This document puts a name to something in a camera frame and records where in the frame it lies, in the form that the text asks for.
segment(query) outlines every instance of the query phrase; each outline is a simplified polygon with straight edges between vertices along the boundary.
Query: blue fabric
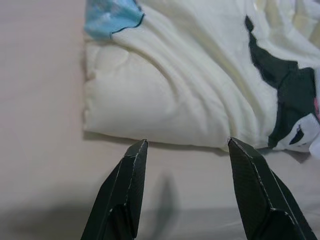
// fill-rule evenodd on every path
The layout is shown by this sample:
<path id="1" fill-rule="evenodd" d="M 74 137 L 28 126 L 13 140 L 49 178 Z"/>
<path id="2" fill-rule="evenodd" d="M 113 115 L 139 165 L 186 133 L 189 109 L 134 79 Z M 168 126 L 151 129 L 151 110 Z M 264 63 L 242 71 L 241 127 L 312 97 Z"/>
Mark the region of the blue fabric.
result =
<path id="1" fill-rule="evenodd" d="M 84 30 L 96 40 L 110 39 L 113 33 L 137 27 L 143 17 L 135 0 L 87 0 Z"/>

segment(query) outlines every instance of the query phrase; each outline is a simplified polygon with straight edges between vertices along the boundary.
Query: dark green fabric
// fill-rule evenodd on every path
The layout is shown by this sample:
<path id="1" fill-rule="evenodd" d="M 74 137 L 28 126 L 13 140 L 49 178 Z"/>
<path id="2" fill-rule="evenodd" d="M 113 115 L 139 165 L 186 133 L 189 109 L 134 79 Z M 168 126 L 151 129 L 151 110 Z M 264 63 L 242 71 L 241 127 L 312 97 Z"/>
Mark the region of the dark green fabric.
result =
<path id="1" fill-rule="evenodd" d="M 269 147 L 274 148 L 291 132 L 298 120 L 310 113 L 317 116 L 314 106 L 315 71 L 310 67 L 299 69 L 296 61 L 272 56 L 257 45 L 257 39 L 252 34 L 254 25 L 248 16 L 245 18 L 245 25 L 249 32 L 251 60 L 260 71 L 262 79 L 277 89 L 276 124 L 268 140 Z M 290 144 L 298 142 L 302 137 L 303 132 L 298 131 L 295 140 Z"/>

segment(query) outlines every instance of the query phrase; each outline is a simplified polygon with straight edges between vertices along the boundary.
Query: beige surface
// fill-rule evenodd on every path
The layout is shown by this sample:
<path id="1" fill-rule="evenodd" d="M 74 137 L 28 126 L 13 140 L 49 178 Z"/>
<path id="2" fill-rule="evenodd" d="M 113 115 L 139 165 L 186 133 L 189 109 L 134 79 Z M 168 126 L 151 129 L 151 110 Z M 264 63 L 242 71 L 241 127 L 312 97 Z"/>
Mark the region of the beige surface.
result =
<path id="1" fill-rule="evenodd" d="M 84 7 L 1 3 L 0 239 L 80 239 L 100 184 L 132 143 L 82 132 Z M 267 159 L 320 238 L 320 163 L 284 152 Z M 141 231 L 159 202 L 182 210 L 170 239 L 244 237 L 229 157 L 220 151 L 152 144 Z M 183 237 L 188 231 L 203 238 Z"/>

